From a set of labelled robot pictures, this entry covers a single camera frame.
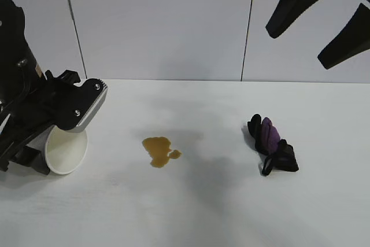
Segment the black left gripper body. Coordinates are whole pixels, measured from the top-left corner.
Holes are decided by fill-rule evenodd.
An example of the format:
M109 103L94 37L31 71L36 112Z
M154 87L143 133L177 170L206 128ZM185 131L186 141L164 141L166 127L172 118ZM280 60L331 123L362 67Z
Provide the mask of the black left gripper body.
M15 154L47 128L55 125L56 97L68 85L80 82L79 74L66 70L54 77L50 71L36 81L22 69L21 90L1 110L8 122L1 134L1 156Z

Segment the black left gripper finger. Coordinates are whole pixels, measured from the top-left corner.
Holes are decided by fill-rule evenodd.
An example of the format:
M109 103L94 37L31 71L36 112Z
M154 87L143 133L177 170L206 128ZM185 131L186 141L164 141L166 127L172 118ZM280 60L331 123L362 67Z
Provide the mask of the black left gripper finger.
M48 175L51 172L51 169L47 166L43 152L29 146L24 146L10 156L1 156L1 171L6 172L10 162L32 168L34 171L43 175Z
M101 79L87 79L81 86L68 85L56 97L55 125L66 132L84 131L107 93L108 86Z

